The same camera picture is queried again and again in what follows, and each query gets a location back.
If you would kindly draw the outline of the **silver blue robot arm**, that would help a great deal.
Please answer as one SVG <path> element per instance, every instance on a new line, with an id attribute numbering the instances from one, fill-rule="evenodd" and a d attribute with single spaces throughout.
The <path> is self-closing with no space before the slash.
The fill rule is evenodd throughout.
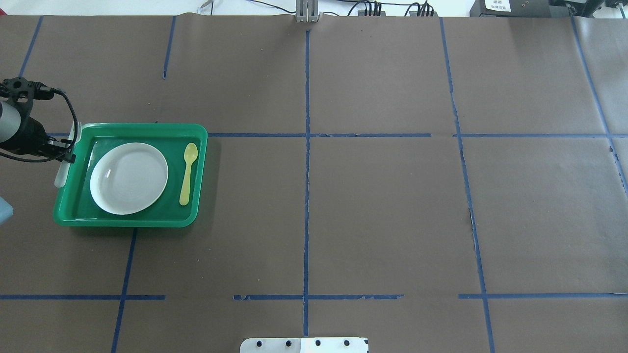
<path id="1" fill-rule="evenodd" d="M 24 163 L 59 161 L 68 167 L 76 160 L 73 153 L 76 136 L 56 139 L 27 112 L 9 102 L 1 103 L 1 156 Z"/>

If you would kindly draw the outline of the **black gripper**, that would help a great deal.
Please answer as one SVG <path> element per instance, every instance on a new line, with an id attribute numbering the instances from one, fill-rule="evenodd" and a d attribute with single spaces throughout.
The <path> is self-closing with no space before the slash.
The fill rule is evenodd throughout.
<path id="1" fill-rule="evenodd" d="M 27 118 L 25 123 L 19 117 L 1 118 L 1 155 L 5 158 L 31 155 L 73 164 L 76 162 L 74 150 L 65 149 L 55 154 L 54 148 L 71 148 L 75 142 L 73 139 L 52 138 L 41 123 L 33 118 Z"/>

